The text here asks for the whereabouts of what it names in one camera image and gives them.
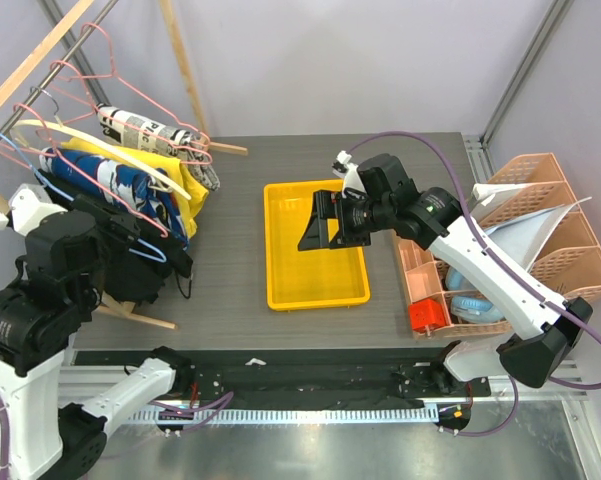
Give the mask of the black trousers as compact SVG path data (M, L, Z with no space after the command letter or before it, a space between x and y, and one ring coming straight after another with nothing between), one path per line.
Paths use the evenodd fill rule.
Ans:
M109 250L105 291L118 302L152 304L171 274L191 275L193 260L172 234L162 238L159 230L148 222L139 218L136 222L141 238L161 249L167 256L167 262L154 262L131 252L112 254Z

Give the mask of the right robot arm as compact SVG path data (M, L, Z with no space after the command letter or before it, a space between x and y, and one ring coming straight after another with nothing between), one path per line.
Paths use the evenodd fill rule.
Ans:
M580 337L593 309L582 298L568 301L504 255L448 191L419 191L401 161L384 153L356 165L344 160L338 191L313 194L301 251L367 246L374 232L392 230L461 273L503 314L512 335L448 345L430 375L433 388L451 396L478 377L508 374L542 387Z

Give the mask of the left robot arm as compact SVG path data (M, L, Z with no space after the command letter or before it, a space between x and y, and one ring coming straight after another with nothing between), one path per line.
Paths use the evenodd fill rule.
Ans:
M0 479L79 479L137 410L191 391L191 362L154 349L104 393L60 406L61 368L74 334L104 292L109 250L96 219L22 185L6 221L25 239L18 275L0 290Z

